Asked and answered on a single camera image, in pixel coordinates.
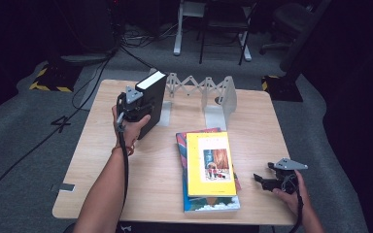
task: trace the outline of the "wrist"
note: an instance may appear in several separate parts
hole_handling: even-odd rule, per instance
[[[135,146],[133,146],[133,145],[132,145],[132,147],[125,147],[125,148],[126,148],[126,152],[128,153],[128,156],[132,155],[135,151]],[[111,153],[114,153],[115,150],[120,150],[120,151],[123,152],[122,147],[120,145],[114,146],[111,150]]]
[[[316,218],[316,213],[312,207],[307,206],[306,208],[302,208],[302,224],[309,224],[311,221],[314,221]]]
[[[124,139],[124,142],[125,142],[125,146],[126,147],[130,147],[129,142],[126,139]],[[121,147],[119,139],[117,139],[117,142],[115,143],[115,147],[116,148],[120,148]]]

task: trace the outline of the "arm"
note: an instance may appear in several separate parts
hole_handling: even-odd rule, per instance
[[[299,191],[304,203],[302,208],[302,225],[304,226],[305,232],[307,233],[323,233],[323,227],[321,225],[320,219],[317,216],[313,206],[311,205],[310,196],[308,195],[308,190],[305,185],[304,179],[298,171],[295,171],[296,177],[298,178]],[[279,188],[274,188],[273,192],[284,202],[287,203],[291,211],[297,215],[297,206],[298,199],[296,193],[292,195],[287,194],[286,192],[281,191]]]
[[[112,111],[115,125],[117,107],[114,106]],[[144,116],[139,122],[124,123],[123,136],[127,146],[135,143],[141,128],[150,118]],[[74,232],[115,232],[122,211],[124,187],[123,153],[121,148],[114,148],[84,201]]]

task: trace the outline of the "finger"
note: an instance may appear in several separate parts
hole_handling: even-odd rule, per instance
[[[279,188],[274,188],[272,190],[275,195],[277,195],[281,200],[289,203],[291,201],[291,195],[287,194],[286,192],[280,190]]]
[[[145,115],[144,117],[142,117],[141,120],[139,120],[139,121],[137,122],[137,126],[138,126],[139,128],[144,127],[144,126],[148,123],[148,121],[150,121],[150,119],[151,119],[151,115]]]
[[[114,121],[117,121],[117,105],[112,107],[112,115],[114,115]]]
[[[301,195],[307,197],[309,194],[308,194],[307,186],[305,186],[304,178],[302,177],[301,173],[298,172],[297,170],[295,170],[295,174],[296,174],[296,177],[298,178],[298,187],[299,187],[299,191],[301,192]]]
[[[302,177],[301,173],[298,172],[298,170],[295,170],[295,174],[296,174],[296,177],[298,178],[299,185],[304,186],[305,182],[304,182],[304,178]]]

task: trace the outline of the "person's left hand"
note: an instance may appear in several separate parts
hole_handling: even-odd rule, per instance
[[[114,115],[114,131],[117,135],[117,147],[119,146],[119,135],[116,131],[117,129],[117,105],[112,107],[112,114]],[[146,115],[138,122],[127,122],[126,120],[123,121],[123,125],[125,126],[125,130],[123,132],[123,138],[125,140],[126,147],[132,147],[135,144],[135,141],[138,139],[139,134],[141,132],[141,128],[144,127],[148,121],[150,120],[151,116]]]

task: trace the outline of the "yellow book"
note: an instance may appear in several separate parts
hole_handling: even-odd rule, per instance
[[[188,133],[187,195],[237,195],[228,134]]]

